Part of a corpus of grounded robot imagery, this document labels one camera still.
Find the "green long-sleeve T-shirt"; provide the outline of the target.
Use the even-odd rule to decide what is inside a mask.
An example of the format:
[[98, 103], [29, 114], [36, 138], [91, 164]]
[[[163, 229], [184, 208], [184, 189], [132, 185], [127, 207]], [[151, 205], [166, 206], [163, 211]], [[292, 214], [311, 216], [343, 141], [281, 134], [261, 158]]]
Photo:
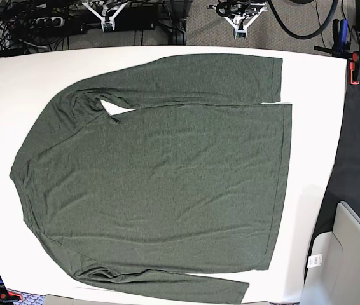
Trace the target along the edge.
[[292, 107], [282, 60], [165, 57], [58, 92], [10, 178], [24, 222], [71, 278], [175, 301], [240, 303], [219, 278], [269, 268]]

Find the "red clamp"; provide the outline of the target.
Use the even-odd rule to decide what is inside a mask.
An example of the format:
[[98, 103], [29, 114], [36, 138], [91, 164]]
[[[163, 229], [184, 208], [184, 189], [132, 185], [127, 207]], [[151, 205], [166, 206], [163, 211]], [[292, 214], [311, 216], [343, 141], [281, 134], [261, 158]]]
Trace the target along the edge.
[[349, 76], [350, 76], [350, 84], [358, 85], [358, 72], [359, 72], [359, 64], [360, 64], [360, 54], [358, 51], [352, 53], [350, 58], [350, 68], [349, 68]]

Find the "grey plastic bin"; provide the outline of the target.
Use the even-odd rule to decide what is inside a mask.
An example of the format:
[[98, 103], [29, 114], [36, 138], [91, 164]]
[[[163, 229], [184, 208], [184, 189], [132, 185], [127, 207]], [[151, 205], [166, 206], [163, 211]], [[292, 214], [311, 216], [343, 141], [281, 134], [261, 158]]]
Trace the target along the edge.
[[360, 304], [360, 218], [342, 201], [308, 258], [300, 304]]

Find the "blue handled tool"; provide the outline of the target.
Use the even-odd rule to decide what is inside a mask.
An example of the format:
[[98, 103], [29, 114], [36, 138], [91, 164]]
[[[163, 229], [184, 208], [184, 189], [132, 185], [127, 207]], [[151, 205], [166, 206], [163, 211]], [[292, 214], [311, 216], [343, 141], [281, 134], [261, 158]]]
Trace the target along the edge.
[[339, 36], [338, 36], [338, 45], [341, 51], [345, 50], [347, 45], [347, 31], [348, 31], [348, 20], [341, 19], [340, 20], [340, 29], [339, 29]]

